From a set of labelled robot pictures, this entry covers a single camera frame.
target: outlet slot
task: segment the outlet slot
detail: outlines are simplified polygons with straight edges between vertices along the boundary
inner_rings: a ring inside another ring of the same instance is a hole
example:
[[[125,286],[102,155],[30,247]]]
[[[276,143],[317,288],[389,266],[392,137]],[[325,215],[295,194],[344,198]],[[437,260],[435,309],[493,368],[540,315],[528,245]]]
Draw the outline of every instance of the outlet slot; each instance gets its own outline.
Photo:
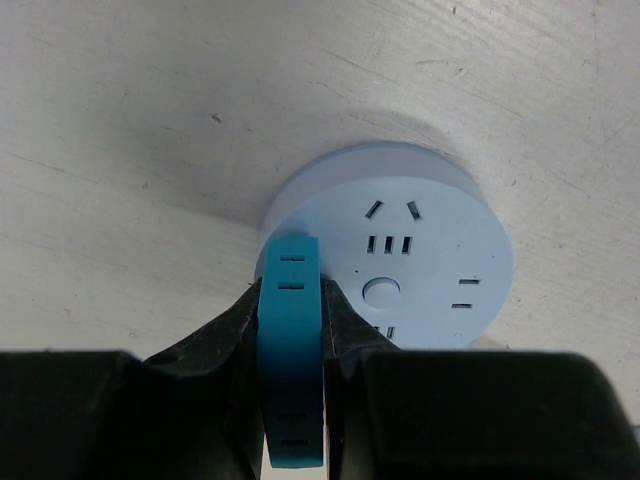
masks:
[[[367,244],[367,253],[375,253],[376,251],[376,237],[369,237],[369,243]]]
[[[420,215],[420,210],[418,210],[416,202],[411,201],[407,203],[407,207],[409,207],[409,212],[411,213],[414,222],[419,222],[420,220],[422,220],[422,215]]]
[[[283,447],[308,447],[309,440],[298,439],[298,440],[281,440],[280,445]]]
[[[282,255],[281,262],[304,262],[304,255]]]
[[[402,253],[404,255],[409,255],[411,252],[411,242],[413,241],[412,237],[404,237],[404,241],[402,242]]]
[[[376,203],[374,203],[373,206],[369,209],[365,217],[371,220],[374,217],[374,215],[378,213],[383,206],[384,206],[384,203],[382,203],[380,200],[376,200]]]
[[[278,420],[281,422],[299,422],[306,419],[306,413],[281,413],[278,415]]]
[[[304,290],[304,283],[279,283],[278,290]]]
[[[393,253],[393,237],[387,237],[384,241],[384,253]]]

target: round button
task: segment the round button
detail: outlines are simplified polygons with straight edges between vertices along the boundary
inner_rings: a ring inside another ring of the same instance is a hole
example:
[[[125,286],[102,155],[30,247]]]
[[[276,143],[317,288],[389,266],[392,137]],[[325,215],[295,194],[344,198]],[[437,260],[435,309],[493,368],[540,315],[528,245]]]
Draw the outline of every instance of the round button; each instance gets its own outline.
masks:
[[[374,278],[364,286],[362,296],[370,307],[384,310],[392,307],[398,301],[400,286],[391,278]]]

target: white electrical outlet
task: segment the white electrical outlet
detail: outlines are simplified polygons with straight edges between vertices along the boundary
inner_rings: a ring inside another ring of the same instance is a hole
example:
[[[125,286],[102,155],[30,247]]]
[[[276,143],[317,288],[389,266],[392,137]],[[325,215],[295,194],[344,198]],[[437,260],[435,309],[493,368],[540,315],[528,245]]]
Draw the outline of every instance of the white electrical outlet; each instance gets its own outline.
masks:
[[[318,237],[322,272],[407,349],[467,346],[513,276],[509,239],[471,177],[413,145],[362,145],[313,162],[279,193],[262,233],[263,249],[273,238]]]

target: scratched white surface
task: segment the scratched white surface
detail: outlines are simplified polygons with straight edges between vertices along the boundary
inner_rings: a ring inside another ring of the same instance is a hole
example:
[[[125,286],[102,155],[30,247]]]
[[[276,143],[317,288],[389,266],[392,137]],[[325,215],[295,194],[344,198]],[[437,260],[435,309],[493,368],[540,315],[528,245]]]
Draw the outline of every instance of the scratched white surface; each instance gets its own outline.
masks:
[[[516,256],[491,344],[583,352],[640,422],[635,0],[7,0],[0,348],[146,356],[251,281],[278,187],[447,153]]]

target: power strip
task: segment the power strip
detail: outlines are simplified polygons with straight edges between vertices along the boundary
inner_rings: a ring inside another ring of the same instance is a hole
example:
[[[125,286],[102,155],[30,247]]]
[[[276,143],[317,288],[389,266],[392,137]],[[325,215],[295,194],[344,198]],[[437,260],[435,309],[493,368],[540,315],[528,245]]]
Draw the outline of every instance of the power strip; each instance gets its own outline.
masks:
[[[303,169],[263,225],[317,237],[321,271],[355,311],[406,349],[465,347],[494,320],[513,277],[509,239],[458,166],[414,145],[340,150]]]

